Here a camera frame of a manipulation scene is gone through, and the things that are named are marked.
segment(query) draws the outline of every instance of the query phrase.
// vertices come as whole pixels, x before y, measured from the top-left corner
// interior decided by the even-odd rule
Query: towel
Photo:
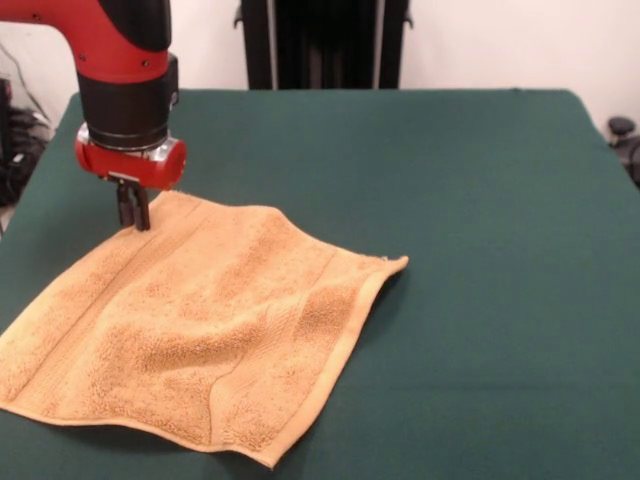
[[[0,408],[121,425],[273,468],[320,414],[408,258],[319,241],[271,207],[163,192],[0,337]]]

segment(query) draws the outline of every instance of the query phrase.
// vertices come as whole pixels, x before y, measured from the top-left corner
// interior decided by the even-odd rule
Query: towel fold
[[[320,414],[383,283],[405,268],[270,207],[164,192],[0,337],[0,408],[122,425],[273,468]]]

